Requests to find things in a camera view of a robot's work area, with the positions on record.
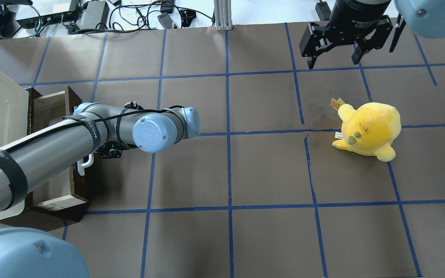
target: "blue joint cap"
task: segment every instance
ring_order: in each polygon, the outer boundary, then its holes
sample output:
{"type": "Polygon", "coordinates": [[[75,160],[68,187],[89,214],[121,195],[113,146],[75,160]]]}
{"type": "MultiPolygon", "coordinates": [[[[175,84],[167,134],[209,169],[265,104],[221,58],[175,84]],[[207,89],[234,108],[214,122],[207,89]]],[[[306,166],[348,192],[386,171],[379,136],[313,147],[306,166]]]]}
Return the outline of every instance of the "blue joint cap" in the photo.
{"type": "Polygon", "coordinates": [[[173,121],[158,113],[140,118],[133,126],[133,141],[146,153],[169,149],[176,141],[178,131],[173,121]]]}
{"type": "Polygon", "coordinates": [[[189,139],[197,137],[202,132],[202,123],[200,122],[200,116],[198,112],[193,107],[182,108],[181,109],[183,118],[187,122],[187,132],[189,134],[189,139]]]}
{"type": "Polygon", "coordinates": [[[71,244],[37,229],[0,229],[0,278],[88,278],[87,264],[71,244]]]}
{"type": "Polygon", "coordinates": [[[102,104],[100,102],[83,102],[73,111],[73,115],[82,113],[87,107],[94,105],[94,104],[102,104]]]}

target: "black cable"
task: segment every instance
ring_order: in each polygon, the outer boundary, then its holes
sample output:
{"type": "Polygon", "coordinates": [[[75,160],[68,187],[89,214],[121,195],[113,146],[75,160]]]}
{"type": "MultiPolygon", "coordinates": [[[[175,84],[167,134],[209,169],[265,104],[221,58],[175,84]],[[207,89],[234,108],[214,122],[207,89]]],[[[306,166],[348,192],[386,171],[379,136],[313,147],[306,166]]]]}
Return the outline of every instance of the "black cable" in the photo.
{"type": "Polygon", "coordinates": [[[76,30],[75,32],[71,33],[70,35],[77,35],[77,34],[93,34],[93,33],[103,33],[103,32],[107,32],[107,33],[133,33],[139,30],[143,30],[142,28],[137,28],[137,29],[133,29],[133,30],[111,30],[111,29],[80,29],[80,30],[76,30]]]}
{"type": "Polygon", "coordinates": [[[40,30],[37,31],[37,33],[35,34],[35,36],[36,36],[36,37],[40,37],[42,31],[44,31],[44,29],[45,29],[47,26],[49,26],[50,24],[51,24],[51,21],[49,20],[46,24],[44,24],[44,26],[42,26],[42,27],[40,28],[40,30]]]}
{"type": "Polygon", "coordinates": [[[124,31],[125,29],[123,28],[123,26],[121,26],[121,24],[119,24],[118,22],[113,22],[113,30],[115,30],[115,28],[114,28],[114,24],[118,24],[120,27],[121,27],[121,30],[122,31],[124,31]]]}
{"type": "Polygon", "coordinates": [[[61,15],[61,24],[68,30],[68,34],[69,35],[72,35],[76,31],[80,30],[80,27],[78,27],[78,25],[76,23],[74,23],[74,22],[71,22],[69,24],[65,24],[63,22],[64,16],[65,16],[64,14],[61,15]]]}
{"type": "Polygon", "coordinates": [[[30,7],[32,9],[34,9],[34,11],[36,11],[37,16],[39,17],[39,26],[42,26],[42,16],[41,16],[41,14],[39,14],[39,11],[34,7],[34,5],[30,5],[30,7]]]}
{"type": "Polygon", "coordinates": [[[131,22],[128,21],[126,18],[124,18],[124,17],[121,15],[121,9],[119,10],[119,13],[120,13],[120,18],[121,18],[122,20],[126,21],[129,25],[132,25],[132,26],[138,26],[137,24],[135,24],[135,23],[131,23],[131,22]]]}
{"type": "Polygon", "coordinates": [[[97,29],[97,27],[98,27],[98,26],[101,26],[101,25],[104,25],[104,30],[107,29],[107,25],[106,25],[106,23],[102,23],[102,22],[97,23],[97,24],[95,25],[94,28],[97,29]]]}
{"type": "Polygon", "coordinates": [[[113,16],[114,12],[115,12],[116,10],[120,9],[120,8],[134,8],[134,9],[137,9],[137,10],[138,10],[138,9],[140,9],[140,8],[145,8],[145,7],[147,7],[147,15],[145,16],[145,20],[144,20],[144,22],[146,23],[147,28],[148,28],[149,30],[151,30],[151,28],[150,28],[150,23],[149,23],[149,20],[148,20],[148,16],[149,16],[149,14],[150,14],[151,12],[153,12],[153,11],[150,11],[150,8],[151,8],[152,6],[161,6],[161,5],[170,5],[171,7],[175,7],[175,8],[178,10],[178,13],[180,14],[180,17],[182,17],[182,15],[181,15],[181,13],[180,13],[180,9],[188,9],[188,10],[193,10],[193,11],[199,13],[199,14],[202,14],[203,16],[205,16],[205,17],[211,19],[212,21],[214,21],[214,17],[210,17],[210,16],[208,16],[207,14],[204,14],[204,13],[201,12],[201,11],[194,10],[194,9],[190,9],[190,8],[186,8],[186,7],[178,7],[178,6],[174,5],[174,4],[165,2],[165,1],[163,1],[163,0],[156,0],[156,1],[152,2],[152,3],[150,3],[150,4],[141,4],[141,5],[120,5],[120,6],[118,6],[118,7],[115,7],[115,8],[111,11],[111,15],[109,16],[108,26],[109,26],[109,28],[112,28],[112,26],[111,26],[111,18],[112,18],[112,16],[113,16]]]}

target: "stuffed animal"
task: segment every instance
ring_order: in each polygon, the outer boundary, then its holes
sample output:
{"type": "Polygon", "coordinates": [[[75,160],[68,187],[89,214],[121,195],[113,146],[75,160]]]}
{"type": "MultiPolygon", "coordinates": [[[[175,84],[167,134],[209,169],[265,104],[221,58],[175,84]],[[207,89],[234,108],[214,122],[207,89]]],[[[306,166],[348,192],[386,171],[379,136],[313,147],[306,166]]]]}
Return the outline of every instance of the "stuffed animal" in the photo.
{"type": "Polygon", "coordinates": [[[401,132],[401,120],[396,108],[370,102],[355,110],[341,99],[332,99],[331,106],[337,109],[343,120],[343,139],[334,141],[332,146],[361,155],[376,156],[383,162],[394,159],[396,152],[391,144],[401,132]]]}

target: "electronic device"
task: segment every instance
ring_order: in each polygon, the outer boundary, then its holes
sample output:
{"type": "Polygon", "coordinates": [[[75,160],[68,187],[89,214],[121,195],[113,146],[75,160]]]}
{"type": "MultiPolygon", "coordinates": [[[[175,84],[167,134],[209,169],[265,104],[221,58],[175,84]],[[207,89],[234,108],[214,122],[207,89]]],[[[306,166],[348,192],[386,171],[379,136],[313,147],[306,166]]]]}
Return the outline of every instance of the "electronic device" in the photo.
{"type": "Polygon", "coordinates": [[[176,26],[176,24],[173,22],[173,20],[171,19],[171,17],[169,17],[169,15],[165,12],[163,12],[162,14],[159,14],[157,16],[157,19],[159,19],[159,23],[161,23],[162,27],[164,29],[176,29],[178,28],[178,26],[176,26]]]}
{"type": "MultiPolygon", "coordinates": [[[[80,16],[79,0],[39,0],[34,1],[33,6],[41,14],[46,24],[60,23],[63,21],[73,21],[80,16]]],[[[16,12],[16,21],[25,29],[34,28],[39,21],[37,12],[28,5],[20,5],[16,12]]]]}
{"type": "Polygon", "coordinates": [[[81,29],[104,29],[106,27],[109,6],[106,1],[87,2],[87,9],[83,14],[81,29]]]}
{"type": "Polygon", "coordinates": [[[166,2],[168,4],[161,5],[161,12],[165,12],[167,14],[172,14],[173,8],[174,8],[173,5],[175,4],[175,0],[165,0],[164,2],[166,2]]]}

